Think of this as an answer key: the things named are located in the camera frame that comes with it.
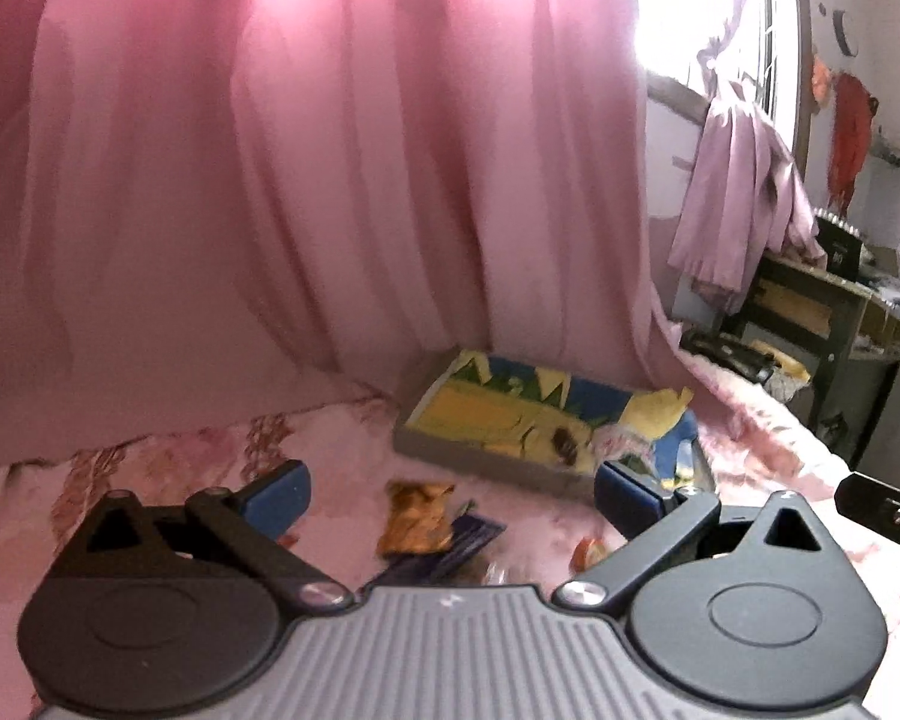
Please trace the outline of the red hanging decoration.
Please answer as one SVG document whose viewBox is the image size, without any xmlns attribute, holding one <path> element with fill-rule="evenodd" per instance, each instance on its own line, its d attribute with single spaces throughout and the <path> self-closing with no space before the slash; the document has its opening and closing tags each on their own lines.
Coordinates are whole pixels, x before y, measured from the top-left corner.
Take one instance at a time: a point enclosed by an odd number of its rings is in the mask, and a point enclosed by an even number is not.
<svg viewBox="0 0 900 720">
<path fill-rule="evenodd" d="M 836 76 L 834 98 L 827 204 L 834 213 L 845 218 L 854 198 L 855 181 L 870 151 L 871 126 L 880 109 L 880 99 L 850 73 Z"/>
</svg>

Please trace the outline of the small orange fruit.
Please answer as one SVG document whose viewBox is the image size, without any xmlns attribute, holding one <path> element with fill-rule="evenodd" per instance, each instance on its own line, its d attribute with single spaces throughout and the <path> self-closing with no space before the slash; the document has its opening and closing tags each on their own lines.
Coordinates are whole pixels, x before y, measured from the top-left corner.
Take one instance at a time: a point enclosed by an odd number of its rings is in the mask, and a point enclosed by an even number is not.
<svg viewBox="0 0 900 720">
<path fill-rule="evenodd" d="M 612 552 L 603 539 L 585 536 L 577 543 L 571 555 L 571 573 L 577 575 L 589 571 L 596 564 L 605 561 Z"/>
</svg>

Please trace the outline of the dark wooden desk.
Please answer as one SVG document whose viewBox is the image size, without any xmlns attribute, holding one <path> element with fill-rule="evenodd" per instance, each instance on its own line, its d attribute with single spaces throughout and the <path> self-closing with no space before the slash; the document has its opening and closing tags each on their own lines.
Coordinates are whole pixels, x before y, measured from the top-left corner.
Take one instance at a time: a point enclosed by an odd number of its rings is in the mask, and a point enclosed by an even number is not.
<svg viewBox="0 0 900 720">
<path fill-rule="evenodd" d="M 769 335 L 811 371 L 805 426 L 860 465 L 900 385 L 900 310 L 863 284 L 767 254 L 743 307 L 720 330 Z"/>
</svg>

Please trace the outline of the dark blue packet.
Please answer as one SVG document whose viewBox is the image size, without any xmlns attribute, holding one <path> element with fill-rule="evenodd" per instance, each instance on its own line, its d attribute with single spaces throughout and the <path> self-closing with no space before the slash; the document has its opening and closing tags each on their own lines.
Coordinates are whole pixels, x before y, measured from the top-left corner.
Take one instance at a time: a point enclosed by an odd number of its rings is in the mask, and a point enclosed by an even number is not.
<svg viewBox="0 0 900 720">
<path fill-rule="evenodd" d="M 489 544 L 504 535 L 504 523 L 478 514 L 463 514 L 452 522 L 452 541 L 447 550 L 432 554 L 407 554 L 391 559 L 379 575 L 361 589 L 377 587 L 432 587 L 445 585 L 460 569 Z"/>
</svg>

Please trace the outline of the pink draped curtain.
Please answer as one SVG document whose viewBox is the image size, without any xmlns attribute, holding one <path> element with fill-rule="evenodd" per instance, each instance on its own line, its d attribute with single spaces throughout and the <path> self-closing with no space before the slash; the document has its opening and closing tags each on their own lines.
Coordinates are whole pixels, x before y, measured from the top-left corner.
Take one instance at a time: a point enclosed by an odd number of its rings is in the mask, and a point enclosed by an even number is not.
<svg viewBox="0 0 900 720">
<path fill-rule="evenodd" d="M 634 0 L 0 0 L 0 466 L 487 348 L 686 380 Z"/>
</svg>

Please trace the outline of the black box on desk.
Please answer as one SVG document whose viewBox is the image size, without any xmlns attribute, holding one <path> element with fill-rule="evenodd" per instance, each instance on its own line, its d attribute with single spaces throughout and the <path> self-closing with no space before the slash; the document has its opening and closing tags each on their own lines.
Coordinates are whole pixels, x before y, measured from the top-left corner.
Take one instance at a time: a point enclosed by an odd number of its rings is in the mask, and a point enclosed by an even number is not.
<svg viewBox="0 0 900 720">
<path fill-rule="evenodd" d="M 847 281 L 857 281 L 862 258 L 862 233 L 852 224 L 829 210 L 814 211 L 818 225 L 816 241 L 827 257 L 826 270 Z"/>
</svg>

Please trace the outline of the floral pink bedsheet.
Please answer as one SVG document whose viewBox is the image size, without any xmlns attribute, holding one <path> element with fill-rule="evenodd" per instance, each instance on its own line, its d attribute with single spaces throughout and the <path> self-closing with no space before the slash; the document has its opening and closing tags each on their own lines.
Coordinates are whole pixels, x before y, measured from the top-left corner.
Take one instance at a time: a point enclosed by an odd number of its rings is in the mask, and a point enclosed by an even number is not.
<svg viewBox="0 0 900 720">
<path fill-rule="evenodd" d="M 900 546 L 837 515 L 832 493 L 847 465 L 782 403 L 701 358 L 691 364 L 731 410 L 727 426 L 699 427 L 720 497 L 730 505 L 759 505 L 774 491 L 795 489 L 813 504 L 888 624 L 888 650 L 866 708 L 880 718 L 900 718 Z M 53 557 L 102 494 L 131 489 L 146 504 L 175 505 L 206 486 L 240 488 L 281 458 L 298 458 L 312 473 L 313 499 L 287 546 L 357 587 L 379 568 L 375 546 L 385 523 L 386 482 L 443 475 L 393 450 L 397 414 L 391 401 L 367 397 L 0 468 L 0 718 L 29 717 L 38 704 L 17 655 L 17 621 Z"/>
</svg>

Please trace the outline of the white green snack bag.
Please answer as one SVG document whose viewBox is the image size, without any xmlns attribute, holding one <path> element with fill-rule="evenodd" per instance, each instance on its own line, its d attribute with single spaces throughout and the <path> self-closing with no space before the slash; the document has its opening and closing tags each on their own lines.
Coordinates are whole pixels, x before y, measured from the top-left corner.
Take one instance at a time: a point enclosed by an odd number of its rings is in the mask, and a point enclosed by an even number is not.
<svg viewBox="0 0 900 720">
<path fill-rule="evenodd" d="M 597 427 L 590 439 L 590 450 L 596 461 L 621 461 L 639 475 L 656 475 L 653 442 L 619 422 Z"/>
</svg>

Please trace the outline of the round wall clock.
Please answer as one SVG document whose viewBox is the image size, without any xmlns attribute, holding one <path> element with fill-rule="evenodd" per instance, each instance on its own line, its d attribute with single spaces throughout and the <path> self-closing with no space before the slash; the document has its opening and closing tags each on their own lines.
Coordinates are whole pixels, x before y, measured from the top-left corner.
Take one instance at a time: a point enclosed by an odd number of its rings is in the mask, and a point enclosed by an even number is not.
<svg viewBox="0 0 900 720">
<path fill-rule="evenodd" d="M 852 15 L 843 8 L 832 10 L 832 29 L 836 37 L 837 47 L 847 59 L 855 59 L 859 55 L 860 41 L 855 29 Z"/>
</svg>

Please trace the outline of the dark dried fruit packet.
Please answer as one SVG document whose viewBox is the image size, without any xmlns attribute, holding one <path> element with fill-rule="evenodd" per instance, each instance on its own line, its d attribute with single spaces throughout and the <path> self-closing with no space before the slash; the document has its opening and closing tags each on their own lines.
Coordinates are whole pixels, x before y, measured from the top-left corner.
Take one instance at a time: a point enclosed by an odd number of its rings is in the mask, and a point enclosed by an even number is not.
<svg viewBox="0 0 900 720">
<path fill-rule="evenodd" d="M 564 466 L 575 466 L 578 462 L 578 442 L 567 427 L 556 427 L 551 436 L 551 445 L 557 460 Z"/>
</svg>

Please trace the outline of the gold snack bag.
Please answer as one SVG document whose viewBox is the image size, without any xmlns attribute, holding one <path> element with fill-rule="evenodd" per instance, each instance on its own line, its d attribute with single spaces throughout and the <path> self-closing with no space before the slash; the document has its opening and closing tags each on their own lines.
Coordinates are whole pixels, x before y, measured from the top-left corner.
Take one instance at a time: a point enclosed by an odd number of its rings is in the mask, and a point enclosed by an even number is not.
<svg viewBox="0 0 900 720">
<path fill-rule="evenodd" d="M 388 517 L 377 541 L 377 556 L 425 556 L 450 548 L 453 530 L 447 505 L 455 484 L 392 479 L 385 491 Z"/>
</svg>

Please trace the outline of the knotted lilac window curtain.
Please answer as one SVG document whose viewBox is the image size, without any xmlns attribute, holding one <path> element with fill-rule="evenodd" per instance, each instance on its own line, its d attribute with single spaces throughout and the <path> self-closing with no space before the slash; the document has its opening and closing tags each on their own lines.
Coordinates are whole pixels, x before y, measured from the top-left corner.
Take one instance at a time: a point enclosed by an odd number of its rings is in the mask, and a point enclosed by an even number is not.
<svg viewBox="0 0 900 720">
<path fill-rule="evenodd" d="M 792 151 L 769 115 L 717 68 L 745 5 L 731 0 L 697 54 L 709 107 L 668 255 L 692 291 L 729 316 L 745 304 L 767 252 L 805 265 L 827 263 Z"/>
</svg>

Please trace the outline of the cardboard tray with colourful lining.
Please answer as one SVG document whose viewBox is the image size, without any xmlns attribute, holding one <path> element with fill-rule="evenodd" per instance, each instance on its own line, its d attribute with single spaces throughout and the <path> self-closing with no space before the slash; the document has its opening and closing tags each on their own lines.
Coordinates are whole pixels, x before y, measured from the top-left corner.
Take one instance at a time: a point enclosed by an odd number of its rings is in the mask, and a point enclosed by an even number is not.
<svg viewBox="0 0 900 720">
<path fill-rule="evenodd" d="M 712 491 L 715 479 L 699 440 L 692 392 L 626 390 L 552 367 L 476 349 L 453 348 L 408 377 L 393 449 L 462 475 L 585 500 L 593 493 L 593 431 L 608 422 L 634 429 L 655 447 L 663 488 Z M 556 427 L 578 442 L 564 466 L 551 445 Z"/>
</svg>

